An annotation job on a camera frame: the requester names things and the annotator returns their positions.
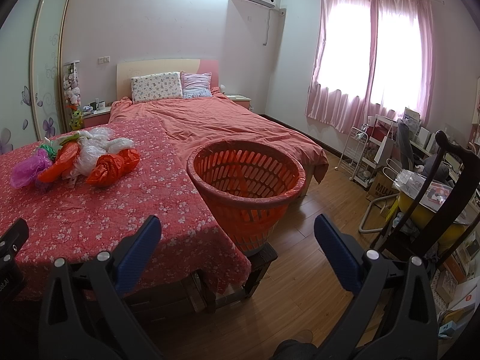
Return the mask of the purple plastic bag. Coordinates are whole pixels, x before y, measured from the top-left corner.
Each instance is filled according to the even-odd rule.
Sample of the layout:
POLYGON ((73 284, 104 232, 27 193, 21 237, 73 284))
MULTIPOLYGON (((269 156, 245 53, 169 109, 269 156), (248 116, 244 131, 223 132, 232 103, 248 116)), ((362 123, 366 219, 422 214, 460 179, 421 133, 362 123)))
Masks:
POLYGON ((28 186, 36 180, 41 172, 47 170, 51 165, 52 161, 47 151, 40 148, 32 156, 13 167, 10 174, 10 185, 14 189, 28 186))

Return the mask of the green plastic bag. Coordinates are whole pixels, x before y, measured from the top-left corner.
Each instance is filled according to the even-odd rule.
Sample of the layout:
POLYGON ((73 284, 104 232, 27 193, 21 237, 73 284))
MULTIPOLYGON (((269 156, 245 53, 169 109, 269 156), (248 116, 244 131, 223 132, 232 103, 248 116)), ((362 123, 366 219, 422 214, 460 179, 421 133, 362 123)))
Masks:
POLYGON ((55 159, 57 157, 57 152, 58 152, 58 150, 55 149, 55 147, 53 147, 50 144, 43 143, 43 144, 39 145, 39 149, 42 149, 47 153, 47 156, 48 156, 50 161, 52 161, 52 162, 55 161, 55 159))

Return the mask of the orange plastic bag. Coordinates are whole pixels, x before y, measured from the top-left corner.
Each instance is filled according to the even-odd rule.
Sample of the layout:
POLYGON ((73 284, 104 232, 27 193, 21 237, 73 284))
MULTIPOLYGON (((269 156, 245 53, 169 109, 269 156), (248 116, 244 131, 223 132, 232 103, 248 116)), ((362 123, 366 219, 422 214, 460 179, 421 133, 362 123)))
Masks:
POLYGON ((42 171, 37 180, 41 183, 53 183, 61 177, 61 175, 73 167, 77 156, 80 153, 80 146, 76 141, 69 141, 62 146, 58 152, 55 162, 42 171))

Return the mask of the red plastic bag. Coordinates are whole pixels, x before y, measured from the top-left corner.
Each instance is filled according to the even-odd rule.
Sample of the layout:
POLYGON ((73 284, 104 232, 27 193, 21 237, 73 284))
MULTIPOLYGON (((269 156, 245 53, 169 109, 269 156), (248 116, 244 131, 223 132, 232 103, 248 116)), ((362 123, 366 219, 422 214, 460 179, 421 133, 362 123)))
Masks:
POLYGON ((124 149, 118 154, 102 155, 87 177, 86 184, 101 189, 110 187, 122 176, 132 172, 139 162, 140 154, 135 149, 124 149))

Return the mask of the white clear plastic bag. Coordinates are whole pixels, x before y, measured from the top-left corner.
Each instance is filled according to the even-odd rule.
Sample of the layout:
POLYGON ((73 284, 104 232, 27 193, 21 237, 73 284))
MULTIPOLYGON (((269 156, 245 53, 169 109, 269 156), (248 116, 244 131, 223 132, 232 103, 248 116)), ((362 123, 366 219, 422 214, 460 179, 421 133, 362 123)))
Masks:
POLYGON ((117 155, 121 150, 134 148, 134 141, 125 137, 110 139, 101 135, 83 136, 78 143, 80 153, 74 162, 74 169, 81 176, 88 176, 102 155, 117 155))

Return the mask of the clear bubble wrap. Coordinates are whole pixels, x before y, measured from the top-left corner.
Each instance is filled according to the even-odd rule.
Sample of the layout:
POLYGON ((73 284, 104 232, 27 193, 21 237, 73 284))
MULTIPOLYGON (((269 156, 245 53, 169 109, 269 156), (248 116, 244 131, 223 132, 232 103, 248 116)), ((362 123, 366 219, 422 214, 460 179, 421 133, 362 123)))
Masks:
POLYGON ((109 141, 114 132, 109 127, 94 127, 91 130, 80 130, 79 137, 97 141, 109 141))

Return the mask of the red floral tablecloth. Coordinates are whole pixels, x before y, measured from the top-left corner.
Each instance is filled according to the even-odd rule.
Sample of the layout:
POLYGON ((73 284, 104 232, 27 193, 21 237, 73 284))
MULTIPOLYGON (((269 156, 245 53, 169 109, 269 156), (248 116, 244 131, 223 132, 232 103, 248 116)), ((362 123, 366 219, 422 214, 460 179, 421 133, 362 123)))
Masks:
POLYGON ((112 131, 134 141, 140 162, 106 189, 95 189, 83 180, 74 185, 58 181, 46 190, 14 189, 11 171, 33 154, 35 145, 1 156, 1 229, 7 230, 18 218, 29 228, 16 256, 26 280, 20 299, 42 297, 56 258, 79 263, 113 250, 150 215, 160 219, 162 235, 138 282, 140 289, 215 266, 216 254, 225 260, 235 251, 242 253, 217 224, 157 119, 115 123, 112 131))

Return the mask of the yellow round tub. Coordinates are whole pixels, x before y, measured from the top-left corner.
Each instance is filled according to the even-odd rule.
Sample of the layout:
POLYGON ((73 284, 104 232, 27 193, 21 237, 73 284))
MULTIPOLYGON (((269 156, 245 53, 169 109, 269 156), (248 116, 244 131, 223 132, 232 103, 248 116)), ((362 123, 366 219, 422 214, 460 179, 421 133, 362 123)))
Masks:
MULTIPOLYGON (((447 200, 452 188, 433 182, 427 189, 426 194, 422 197, 419 205, 411 214, 410 219, 419 228, 423 229, 431 221, 433 216, 437 213, 441 205, 447 200)), ((405 214, 408 208, 413 203, 417 191, 405 192, 405 187, 400 189, 399 208, 405 214)), ((467 229, 473 222, 474 210, 470 204, 459 214, 453 224, 446 230, 446 232, 439 238, 439 249, 444 251, 450 248, 458 237, 467 229)))

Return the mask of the dark wooden chair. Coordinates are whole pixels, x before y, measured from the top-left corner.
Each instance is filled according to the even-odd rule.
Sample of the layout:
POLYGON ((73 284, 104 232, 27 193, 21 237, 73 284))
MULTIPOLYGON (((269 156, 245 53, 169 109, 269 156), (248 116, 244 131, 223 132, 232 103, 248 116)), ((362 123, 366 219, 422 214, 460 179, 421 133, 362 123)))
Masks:
POLYGON ((397 223, 389 221, 371 247, 399 260, 416 255, 424 258, 435 246, 440 266, 470 235, 479 222, 466 209, 479 186, 479 156, 449 141, 443 131, 435 133, 438 152, 427 177, 403 170, 394 184, 400 191, 397 223), (434 179, 446 155, 459 158, 463 171, 451 188, 434 179))

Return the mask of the pink nightstand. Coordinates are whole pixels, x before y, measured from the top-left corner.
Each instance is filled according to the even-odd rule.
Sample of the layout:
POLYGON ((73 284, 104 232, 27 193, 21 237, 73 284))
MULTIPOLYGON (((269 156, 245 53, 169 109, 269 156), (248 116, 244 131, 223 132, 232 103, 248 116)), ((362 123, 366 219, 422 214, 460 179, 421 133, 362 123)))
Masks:
POLYGON ((235 95, 235 94, 226 94, 226 96, 232 102, 235 102, 236 104, 246 108, 247 110, 250 110, 251 100, 250 100, 249 97, 245 97, 245 96, 241 96, 241 95, 235 95))
POLYGON ((86 128, 105 125, 109 122, 111 108, 108 106, 99 111, 93 111, 91 114, 83 116, 84 126, 86 128))

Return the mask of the red plastic laundry basket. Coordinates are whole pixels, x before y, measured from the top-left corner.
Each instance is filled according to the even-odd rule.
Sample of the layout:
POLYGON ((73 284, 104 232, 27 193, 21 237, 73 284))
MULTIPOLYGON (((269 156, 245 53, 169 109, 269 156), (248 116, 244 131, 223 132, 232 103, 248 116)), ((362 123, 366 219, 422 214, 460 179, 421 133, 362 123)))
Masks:
POLYGON ((199 147, 186 170, 216 222, 246 256, 266 246, 306 181, 292 155, 246 140, 199 147))

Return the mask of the hanging plush toy organizer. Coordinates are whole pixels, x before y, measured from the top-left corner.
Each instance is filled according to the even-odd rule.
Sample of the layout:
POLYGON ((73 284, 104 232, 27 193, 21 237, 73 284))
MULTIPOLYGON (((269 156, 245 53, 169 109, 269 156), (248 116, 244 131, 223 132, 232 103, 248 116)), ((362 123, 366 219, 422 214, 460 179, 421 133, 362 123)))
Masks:
POLYGON ((63 66, 64 115, 69 131, 79 130, 83 127, 83 112, 77 70, 79 63, 79 60, 74 60, 65 63, 63 66))

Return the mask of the bed with salmon duvet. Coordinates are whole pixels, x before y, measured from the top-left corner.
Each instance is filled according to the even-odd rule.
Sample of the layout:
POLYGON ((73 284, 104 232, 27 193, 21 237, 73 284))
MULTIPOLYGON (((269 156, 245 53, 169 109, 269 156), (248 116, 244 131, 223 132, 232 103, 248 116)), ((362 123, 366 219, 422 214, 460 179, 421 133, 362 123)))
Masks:
POLYGON ((215 140, 246 140, 270 145, 294 156, 303 166, 307 180, 320 183, 329 161, 320 145, 288 127, 249 111, 222 94, 210 97, 158 99, 133 102, 129 97, 113 102, 111 123, 134 123, 157 119, 163 126, 183 164, 200 146, 215 140))

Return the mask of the beige pink headboard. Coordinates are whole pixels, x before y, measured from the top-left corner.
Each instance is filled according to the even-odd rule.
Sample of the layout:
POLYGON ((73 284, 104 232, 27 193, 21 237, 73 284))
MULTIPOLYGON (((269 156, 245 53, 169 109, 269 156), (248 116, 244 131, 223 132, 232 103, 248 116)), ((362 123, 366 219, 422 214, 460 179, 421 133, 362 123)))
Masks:
POLYGON ((219 63, 212 59, 167 58, 122 62, 116 66, 116 96, 131 97, 131 78, 161 72, 211 73, 211 86, 219 86, 219 63))

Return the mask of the floral white pillow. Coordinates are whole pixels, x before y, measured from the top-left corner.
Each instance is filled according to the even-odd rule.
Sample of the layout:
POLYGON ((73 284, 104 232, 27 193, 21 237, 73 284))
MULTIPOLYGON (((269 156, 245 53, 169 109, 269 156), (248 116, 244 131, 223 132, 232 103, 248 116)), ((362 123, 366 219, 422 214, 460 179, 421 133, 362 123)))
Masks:
POLYGON ((132 100, 149 102, 161 99, 181 98, 180 72, 162 72, 131 78, 132 100))

